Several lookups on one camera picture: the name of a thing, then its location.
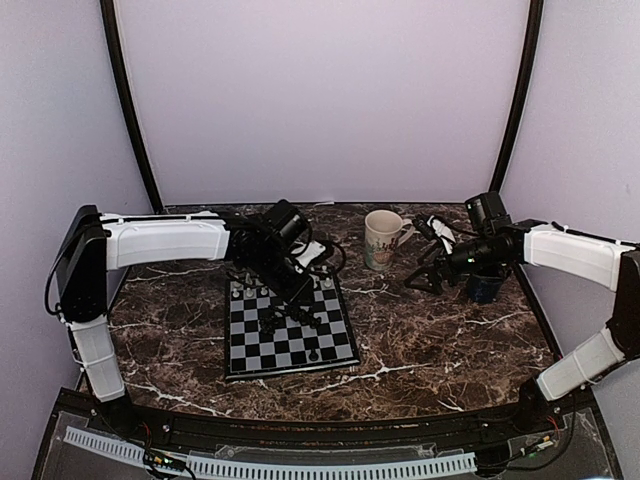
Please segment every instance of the brown marble surface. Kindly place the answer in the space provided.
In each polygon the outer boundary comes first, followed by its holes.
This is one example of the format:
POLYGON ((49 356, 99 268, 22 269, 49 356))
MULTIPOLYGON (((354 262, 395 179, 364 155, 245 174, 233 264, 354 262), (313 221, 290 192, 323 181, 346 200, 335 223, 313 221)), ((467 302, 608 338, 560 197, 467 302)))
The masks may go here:
MULTIPOLYGON (((181 207, 171 213, 211 207, 181 207)), ((258 207, 220 207, 250 213, 258 207)), ((246 419, 382 420, 468 411, 517 399, 523 380, 552 363, 515 279, 498 301, 471 303, 462 286, 440 297, 407 290, 427 242, 416 234, 384 274, 363 264, 364 216, 436 213, 467 225, 459 205, 304 206, 316 238, 330 237, 349 260, 340 274, 360 349, 358 367, 224 381, 222 262, 134 267, 111 314, 125 382, 137 404, 246 419)))

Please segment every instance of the black frame pole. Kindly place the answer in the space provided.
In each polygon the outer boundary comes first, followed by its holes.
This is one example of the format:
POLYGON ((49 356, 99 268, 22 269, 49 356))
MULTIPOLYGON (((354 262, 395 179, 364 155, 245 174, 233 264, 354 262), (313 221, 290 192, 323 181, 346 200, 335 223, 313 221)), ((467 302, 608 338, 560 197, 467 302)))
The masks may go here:
POLYGON ((527 31, 524 36, 524 47, 522 49, 522 57, 520 59, 518 79, 513 93, 513 101, 511 102, 511 110, 509 112, 509 119, 507 120, 507 127, 502 139, 502 146, 500 147, 496 167, 493 171, 491 184, 489 185, 490 191, 499 192, 502 188, 502 184, 504 183, 507 169, 509 167, 509 160, 511 159, 513 147, 516 143, 518 128, 520 127, 520 120, 522 119, 522 112, 524 111, 524 104, 529 90, 531 72, 533 71, 536 47, 538 46, 538 35, 540 33, 543 6, 544 0, 531 0, 529 5, 529 18, 527 20, 527 31))
POLYGON ((122 55, 122 45, 120 43, 120 34, 118 33, 118 22, 116 20, 116 10, 113 0, 100 0, 102 10, 102 22, 104 24, 104 34, 107 39, 107 47, 109 49, 109 58, 111 59, 111 68, 113 70, 113 78, 118 89, 120 97, 120 107, 124 115, 124 121, 127 125, 133 153, 138 163, 138 169, 144 182, 144 187, 149 197, 149 202, 155 213, 162 213, 164 205, 160 198, 158 185, 153 177, 149 156, 144 148, 142 132, 138 124, 138 117, 133 106, 133 97, 129 88, 129 80, 127 78, 127 70, 124 64, 124 56, 122 55))

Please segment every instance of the white wall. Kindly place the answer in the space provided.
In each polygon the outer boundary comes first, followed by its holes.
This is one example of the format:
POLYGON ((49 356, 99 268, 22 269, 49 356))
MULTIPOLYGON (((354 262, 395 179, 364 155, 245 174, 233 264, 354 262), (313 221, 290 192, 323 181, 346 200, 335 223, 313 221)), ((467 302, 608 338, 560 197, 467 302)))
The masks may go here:
POLYGON ((504 134, 527 0, 120 0, 167 204, 460 201, 504 134))
POLYGON ((66 229, 85 203, 150 211, 97 0, 0 2, 0 168, 0 476, 20 480, 59 388, 78 376, 42 306, 66 229))
MULTIPOLYGON (((504 191, 512 217, 640 240, 639 129, 640 3, 547 2, 504 191)), ((564 351, 608 320, 613 294, 550 270, 527 273, 564 351)), ((595 391, 625 478, 640 478, 640 364, 595 391)))

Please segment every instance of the wire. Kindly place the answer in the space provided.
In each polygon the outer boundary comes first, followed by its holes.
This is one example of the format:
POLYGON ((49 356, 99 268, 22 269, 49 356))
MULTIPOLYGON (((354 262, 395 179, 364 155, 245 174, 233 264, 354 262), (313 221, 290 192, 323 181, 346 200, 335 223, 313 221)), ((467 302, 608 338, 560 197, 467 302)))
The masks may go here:
POLYGON ((49 270, 49 275, 47 275, 47 283, 45 284, 45 287, 44 287, 44 309, 51 316, 57 317, 58 314, 62 312, 62 310, 60 310, 60 307, 59 307, 60 304, 56 304, 55 309, 52 309, 51 304, 49 303, 49 294, 51 292, 51 282, 53 281, 53 276, 55 275, 56 270, 60 265, 60 262, 67 255, 71 245, 73 245, 76 242, 76 240, 78 240, 82 235, 84 235, 87 232, 87 230, 89 230, 89 228, 91 228, 92 226, 93 225, 91 224, 86 225, 85 227, 78 230, 69 239, 69 241, 60 248, 60 252, 58 253, 58 256, 56 257, 56 259, 54 260, 53 265, 51 266, 51 270, 49 270))
POLYGON ((565 452, 569 449, 569 445, 571 445, 571 440, 573 439, 573 434, 576 429, 576 416, 577 416, 577 399, 575 393, 573 394, 573 413, 571 414, 571 428, 569 429, 569 436, 564 441, 564 444, 558 451, 558 453, 547 462, 537 465, 535 467, 507 467, 507 470, 511 470, 514 472, 535 472, 536 470, 542 470, 543 468, 547 468, 552 463, 555 463, 565 452))
POLYGON ((558 422, 556 422, 556 419, 553 418, 552 416, 548 416, 547 420, 549 420, 549 423, 551 423, 553 425, 555 436, 559 440, 560 439, 560 429, 558 428, 558 422))
MULTIPOLYGON (((111 431, 111 433, 113 433, 115 436, 117 436, 123 442, 130 443, 130 444, 135 445, 137 447, 140 446, 140 445, 138 445, 138 443, 136 441, 133 441, 133 440, 131 440, 129 438, 125 438, 122 435, 120 435, 116 431, 116 429, 113 428, 111 426, 111 424, 107 421, 107 419, 104 417, 104 415, 100 411, 100 408, 96 407, 95 411, 100 416, 100 419, 102 420, 102 423, 104 423, 106 425, 106 427, 111 431)), ((193 473, 193 470, 191 470, 191 468, 189 468, 189 466, 187 465, 187 462, 179 460, 177 458, 173 458, 171 455, 168 455, 168 454, 166 454, 164 452, 161 452, 159 450, 152 449, 151 448, 151 442, 153 440, 153 437, 152 437, 152 434, 151 434, 151 429, 149 428, 149 425, 147 425, 146 422, 142 422, 141 425, 145 429, 145 436, 146 436, 146 440, 145 440, 142 448, 144 449, 144 452, 147 455, 153 456, 153 457, 158 457, 158 458, 161 458, 161 459, 165 459, 165 458, 169 459, 169 460, 171 460, 172 463, 175 462, 175 463, 179 464, 182 467, 182 470, 187 472, 191 476, 192 480, 198 480, 196 475, 195 475, 195 473, 193 473)), ((145 461, 144 455, 143 455, 142 458, 143 458, 143 460, 142 460, 143 465, 145 467, 149 467, 151 472, 153 472, 153 474, 152 474, 153 477, 158 478, 158 479, 170 479, 170 478, 177 477, 177 475, 171 475, 171 474, 166 474, 166 473, 160 472, 159 470, 157 470, 155 468, 155 465, 153 463, 151 463, 151 462, 147 463, 145 461)))
MULTIPOLYGON (((307 244, 304 247, 304 250, 298 255, 305 253, 311 244, 313 238, 313 229, 311 228, 311 224, 304 217, 304 222, 308 228, 308 237, 307 244)), ((51 308, 51 304, 49 303, 49 296, 51 294, 51 283, 53 282, 53 277, 56 273, 57 268, 60 266, 60 262, 65 258, 65 256, 69 253, 69 249, 71 246, 82 236, 84 235, 91 227, 96 225, 109 225, 114 223, 131 223, 131 222, 151 222, 151 221, 160 221, 160 220, 222 220, 225 223, 231 225, 240 225, 240 226, 252 226, 256 227, 258 230, 265 231, 271 234, 271 231, 261 222, 249 217, 242 217, 237 215, 155 215, 155 216, 141 216, 141 217, 117 217, 117 218, 107 218, 101 219, 99 223, 90 223, 80 228, 77 232, 73 234, 73 236, 67 241, 61 248, 58 253, 58 256, 53 262, 51 269, 49 270, 49 274, 47 275, 47 281, 45 283, 44 288, 44 309, 46 312, 54 317, 57 317, 62 310, 60 309, 59 304, 56 304, 54 308, 51 308)))
MULTIPOLYGON (((601 240, 603 242, 608 242, 608 243, 618 243, 618 240, 616 240, 615 238, 608 238, 600 235, 594 235, 593 233, 586 233, 586 232, 581 232, 580 230, 565 228, 562 225, 560 225, 558 222, 551 222, 551 226, 556 230, 560 230, 561 232, 568 233, 569 235, 575 235, 577 237, 593 238, 594 240, 601 240)), ((620 241, 619 243, 620 245, 624 245, 625 247, 633 247, 635 249, 640 248, 640 244, 638 243, 625 242, 625 241, 620 241)))
MULTIPOLYGON (((535 467, 520 467, 520 466, 509 466, 508 464, 511 463, 514 460, 518 460, 519 458, 523 458, 526 455, 526 450, 523 451, 519 451, 518 453, 516 453, 515 455, 512 455, 511 457, 507 458, 506 460, 502 460, 501 462, 497 462, 497 463, 490 463, 490 464, 478 464, 478 467, 481 468, 498 468, 498 467, 504 467, 506 470, 511 470, 511 471, 517 471, 517 472, 533 472, 536 470, 542 470, 543 468, 548 467, 549 465, 551 465, 552 463, 556 462, 569 448, 569 445, 571 444, 571 440, 573 439, 573 434, 575 431, 575 425, 576 425, 576 411, 577 411, 577 400, 576 400, 576 396, 575 394, 573 395, 573 414, 571 416, 571 427, 569 429, 569 437, 565 440, 564 444, 562 445, 562 447, 560 448, 560 450, 558 451, 558 453, 549 461, 541 464, 541 465, 537 465, 535 467)), ((560 429, 558 428, 558 424, 555 421, 555 419, 553 417, 548 416, 547 420, 549 422, 551 422, 553 424, 553 426, 555 427, 555 432, 556 432, 556 436, 558 439, 560 439, 560 429)))
MULTIPOLYGON (((307 244, 304 246, 304 248, 302 249, 302 251, 300 253, 296 253, 296 257, 299 257, 300 255, 303 255, 304 253, 307 252, 307 250, 309 250, 309 246, 311 245, 311 242, 313 241, 313 228, 311 227, 311 224, 307 221, 307 219, 304 219, 304 223, 307 225, 307 244)), ((291 249, 289 249, 289 253, 293 253, 293 250, 295 249, 295 247, 291 247, 291 249)))
POLYGON ((456 227, 451 222, 449 222, 448 220, 444 219, 439 215, 432 215, 432 217, 442 222, 446 227, 449 227, 454 232, 461 233, 463 235, 469 235, 470 237, 479 237, 479 235, 476 232, 472 232, 470 230, 465 230, 464 228, 456 227))
POLYGON ((347 264, 347 252, 345 251, 344 247, 340 245, 338 242, 334 242, 333 240, 319 240, 318 243, 323 244, 325 246, 333 245, 340 251, 340 255, 342 258, 340 259, 340 263, 338 264, 338 266, 333 271, 335 275, 339 274, 347 264))

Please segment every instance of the white ceramic mug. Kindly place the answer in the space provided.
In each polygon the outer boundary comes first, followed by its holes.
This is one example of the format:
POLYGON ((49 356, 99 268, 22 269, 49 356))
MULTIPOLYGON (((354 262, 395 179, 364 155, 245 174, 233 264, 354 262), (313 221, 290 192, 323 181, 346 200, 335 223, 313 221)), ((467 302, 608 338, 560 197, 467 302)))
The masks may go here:
POLYGON ((416 231, 411 220, 389 210, 376 210, 364 219, 364 259, 372 270, 386 270, 393 263, 396 248, 416 231), (402 229, 409 226, 406 233, 402 229))

